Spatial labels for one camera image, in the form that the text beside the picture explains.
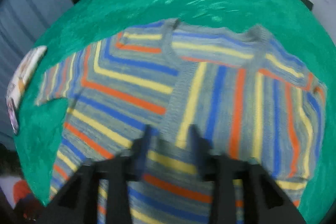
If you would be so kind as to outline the green floral bedspread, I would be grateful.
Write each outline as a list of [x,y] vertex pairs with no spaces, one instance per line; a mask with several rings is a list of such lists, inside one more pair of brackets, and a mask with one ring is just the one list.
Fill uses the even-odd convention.
[[326,84],[322,152],[299,205],[307,223],[319,223],[335,200],[335,45],[300,0],[81,0],[74,5],[36,41],[36,46],[45,45],[48,50],[19,109],[20,132],[15,145],[35,196],[43,204],[49,202],[52,167],[67,107],[63,99],[35,104],[44,71],[91,42],[131,25],[166,18],[235,32],[261,24]]

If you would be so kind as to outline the grey blue curtain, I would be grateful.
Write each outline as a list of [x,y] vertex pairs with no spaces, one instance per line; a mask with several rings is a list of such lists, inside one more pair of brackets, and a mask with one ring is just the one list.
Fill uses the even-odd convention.
[[6,90],[34,43],[73,3],[71,0],[1,0],[1,144],[15,149]]

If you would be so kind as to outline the orange chair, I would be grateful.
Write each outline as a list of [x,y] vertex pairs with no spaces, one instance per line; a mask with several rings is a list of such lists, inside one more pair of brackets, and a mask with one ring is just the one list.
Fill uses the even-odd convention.
[[17,205],[19,201],[31,202],[35,199],[26,180],[19,180],[13,186],[14,204]]

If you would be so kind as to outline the striped knit sweater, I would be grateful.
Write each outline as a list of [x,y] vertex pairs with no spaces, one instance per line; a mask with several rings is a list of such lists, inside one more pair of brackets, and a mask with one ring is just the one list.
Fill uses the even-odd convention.
[[325,89],[262,26],[129,27],[44,73],[37,105],[69,102],[50,195],[84,160],[117,155],[150,125],[145,174],[129,184],[134,222],[206,223],[213,187],[191,160],[195,124],[216,153],[255,159],[299,205],[321,151]]

